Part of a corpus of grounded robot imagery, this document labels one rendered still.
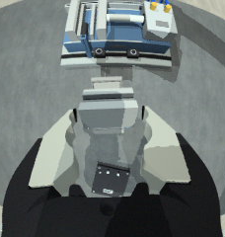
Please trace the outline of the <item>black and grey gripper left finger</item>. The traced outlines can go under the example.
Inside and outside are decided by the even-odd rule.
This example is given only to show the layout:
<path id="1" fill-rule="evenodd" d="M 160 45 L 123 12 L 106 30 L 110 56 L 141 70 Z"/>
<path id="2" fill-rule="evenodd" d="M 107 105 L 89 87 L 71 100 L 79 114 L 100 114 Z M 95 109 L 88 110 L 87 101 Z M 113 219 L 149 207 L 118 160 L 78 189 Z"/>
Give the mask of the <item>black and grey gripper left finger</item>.
<path id="1" fill-rule="evenodd" d="M 22 218 L 40 203 L 68 197 L 80 176 L 72 143 L 76 122 L 72 108 L 36 141 L 16 169 L 4 197 L 1 237 L 12 237 Z"/>

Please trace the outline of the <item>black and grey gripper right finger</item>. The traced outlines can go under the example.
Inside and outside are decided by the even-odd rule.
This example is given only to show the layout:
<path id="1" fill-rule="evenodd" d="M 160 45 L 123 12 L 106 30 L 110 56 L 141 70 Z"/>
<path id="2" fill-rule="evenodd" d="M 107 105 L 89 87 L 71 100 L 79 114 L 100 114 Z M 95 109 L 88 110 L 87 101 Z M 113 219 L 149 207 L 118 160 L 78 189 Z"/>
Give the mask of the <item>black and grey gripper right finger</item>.
<path id="1" fill-rule="evenodd" d="M 220 203 L 214 181 L 205 164 L 184 139 L 149 107 L 142 106 L 145 122 L 140 175 L 149 195 L 175 198 L 193 209 L 211 237 L 223 237 Z"/>

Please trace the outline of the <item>light grey slotted block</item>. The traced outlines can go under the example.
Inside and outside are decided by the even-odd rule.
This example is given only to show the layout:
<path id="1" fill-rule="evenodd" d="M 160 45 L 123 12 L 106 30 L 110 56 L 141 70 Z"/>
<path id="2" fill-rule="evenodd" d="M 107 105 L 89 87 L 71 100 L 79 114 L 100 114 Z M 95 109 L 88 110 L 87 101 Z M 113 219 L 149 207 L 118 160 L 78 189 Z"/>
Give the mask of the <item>light grey slotted block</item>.
<path id="1" fill-rule="evenodd" d="M 84 129 L 135 127 L 138 105 L 132 88 L 84 90 L 79 115 Z"/>

